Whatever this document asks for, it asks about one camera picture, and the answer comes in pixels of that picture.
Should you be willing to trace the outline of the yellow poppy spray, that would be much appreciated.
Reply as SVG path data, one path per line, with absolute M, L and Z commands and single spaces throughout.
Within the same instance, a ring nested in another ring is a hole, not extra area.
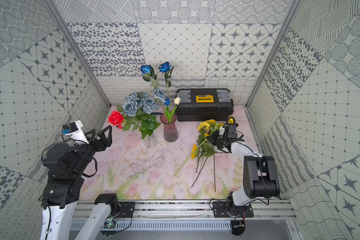
M 182 163 L 182 165 L 178 168 L 178 170 L 175 172 L 174 176 L 176 176 L 181 171 L 181 169 L 184 167 L 185 163 L 189 159 L 197 159 L 197 160 L 200 160 L 203 158 L 207 159 L 208 157 L 212 157 L 214 154 L 217 153 L 215 150 L 215 147 L 210 142 L 210 137 L 215 132 L 219 133 L 219 128 L 220 128 L 219 125 L 217 125 L 216 128 L 212 128 L 212 127 L 207 128 L 206 126 L 198 127 L 199 136 L 197 139 L 197 143 L 193 146 L 190 155 Z

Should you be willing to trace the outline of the yellow carnation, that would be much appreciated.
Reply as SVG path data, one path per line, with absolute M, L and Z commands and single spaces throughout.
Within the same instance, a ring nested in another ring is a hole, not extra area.
M 198 130 L 200 133 L 201 132 L 208 133 L 210 128 L 211 128 L 211 123 L 209 121 L 201 122 L 200 125 L 198 126 Z

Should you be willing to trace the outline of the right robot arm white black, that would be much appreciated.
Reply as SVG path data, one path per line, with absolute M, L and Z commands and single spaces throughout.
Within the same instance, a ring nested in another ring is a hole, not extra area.
M 280 195 L 280 184 L 275 159 L 253 151 L 238 136 L 236 122 L 226 122 L 210 137 L 211 143 L 224 153 L 243 161 L 243 186 L 227 197 L 227 209 L 237 216 L 258 198 L 269 200 Z

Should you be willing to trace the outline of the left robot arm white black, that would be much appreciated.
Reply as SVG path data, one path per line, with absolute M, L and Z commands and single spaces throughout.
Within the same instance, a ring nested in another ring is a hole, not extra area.
M 94 163 L 97 172 L 95 153 L 105 151 L 113 143 L 112 126 L 86 133 L 82 127 L 81 121 L 63 125 L 62 141 L 48 146 L 41 154 L 42 164 L 48 169 L 48 183 L 41 196 L 42 240 L 68 239 L 84 180 L 95 176 L 85 170 Z

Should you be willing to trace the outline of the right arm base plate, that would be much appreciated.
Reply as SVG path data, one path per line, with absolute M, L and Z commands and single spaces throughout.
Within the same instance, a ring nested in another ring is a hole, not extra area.
M 215 218 L 253 218 L 254 213 L 251 205 L 235 207 L 230 203 L 214 201 L 210 203 Z

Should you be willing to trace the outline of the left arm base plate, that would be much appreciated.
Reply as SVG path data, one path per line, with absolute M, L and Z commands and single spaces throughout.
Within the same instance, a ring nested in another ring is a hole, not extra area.
M 111 213 L 109 218 L 131 218 L 135 210 L 136 202 L 118 202 L 111 204 Z

